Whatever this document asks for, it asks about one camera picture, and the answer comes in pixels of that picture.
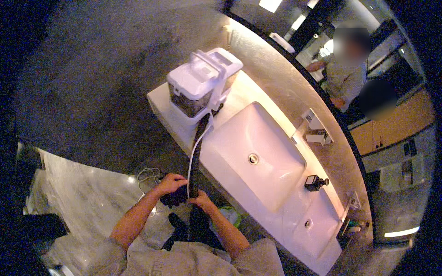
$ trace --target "white cord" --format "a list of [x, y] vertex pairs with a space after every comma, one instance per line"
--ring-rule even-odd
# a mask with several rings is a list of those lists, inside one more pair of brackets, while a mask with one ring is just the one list
[[[151, 174], [150, 174], [149, 176], [144, 177], [143, 179], [140, 179], [141, 174], [144, 173], [145, 171], [150, 171]], [[161, 171], [160, 171], [160, 169], [158, 169], [158, 168], [153, 168], [153, 169], [151, 169], [151, 168], [144, 168], [144, 169], [142, 169], [142, 170], [138, 173], [138, 175], [137, 175], [138, 188], [139, 188], [140, 191], [143, 193], [142, 196], [138, 199], [138, 201], [140, 201], [141, 198], [143, 198], [143, 197], [146, 195], [146, 194], [143, 192], [143, 190], [141, 189], [141, 187], [140, 187], [140, 182], [145, 181], [145, 180], [148, 179], [149, 177], [154, 177], [155, 183], [159, 184], [160, 181], [159, 181], [159, 179], [158, 179], [157, 177], [160, 176], [160, 174], [161, 174]]]
[[[188, 171], [188, 173], [187, 173], [187, 180], [189, 180], [190, 177], [191, 177], [192, 159], [193, 159], [193, 154], [195, 153], [196, 146], [198, 146], [199, 141], [201, 141], [202, 137], [203, 137], [203, 136], [209, 131], [209, 129], [210, 129], [211, 126], [212, 126], [212, 125], [211, 125], [210, 120], [209, 120], [209, 124], [206, 126], [206, 130], [205, 130], [205, 131], [201, 134], [201, 136], [198, 138], [198, 140], [196, 141], [196, 143], [195, 143], [195, 145], [194, 145], [194, 147], [193, 147], [193, 149], [192, 149], [191, 160], [190, 160], [190, 162], [189, 162], [189, 171]], [[190, 183], [187, 184], [187, 198], [190, 198], [190, 194], [189, 194], [189, 185], [190, 185]]]

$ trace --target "sink basin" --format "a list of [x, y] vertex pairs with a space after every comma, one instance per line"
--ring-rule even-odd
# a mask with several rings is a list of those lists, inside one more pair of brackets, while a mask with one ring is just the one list
[[325, 190], [321, 188], [293, 232], [295, 247], [315, 259], [320, 257], [331, 239], [335, 237], [338, 224], [339, 217], [333, 204]]
[[298, 184], [305, 160], [273, 117], [253, 102], [205, 139], [262, 204], [276, 212]]

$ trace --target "person's hand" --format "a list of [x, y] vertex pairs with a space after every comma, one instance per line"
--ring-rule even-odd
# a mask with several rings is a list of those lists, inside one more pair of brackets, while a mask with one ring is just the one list
[[203, 190], [198, 190], [198, 197], [190, 198], [188, 202], [198, 205], [208, 215], [214, 210], [217, 210], [215, 204], [213, 204]]
[[158, 195], [162, 197], [168, 193], [173, 193], [179, 187], [186, 185], [188, 183], [187, 179], [179, 174], [167, 174], [163, 180], [155, 187]]

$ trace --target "gray shirt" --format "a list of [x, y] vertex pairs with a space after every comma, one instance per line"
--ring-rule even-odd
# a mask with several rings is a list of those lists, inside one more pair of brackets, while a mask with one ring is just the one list
[[106, 239], [85, 273], [92, 275], [284, 275], [275, 244], [265, 238], [251, 244], [232, 262], [225, 252], [199, 242], [175, 242], [171, 251], [129, 252]]
[[335, 59], [335, 55], [326, 56], [325, 69], [327, 70], [327, 84], [325, 90], [331, 98], [339, 98], [345, 101], [340, 108], [342, 112], [348, 109], [348, 105], [359, 95], [366, 79], [366, 64], [360, 66], [345, 66]]

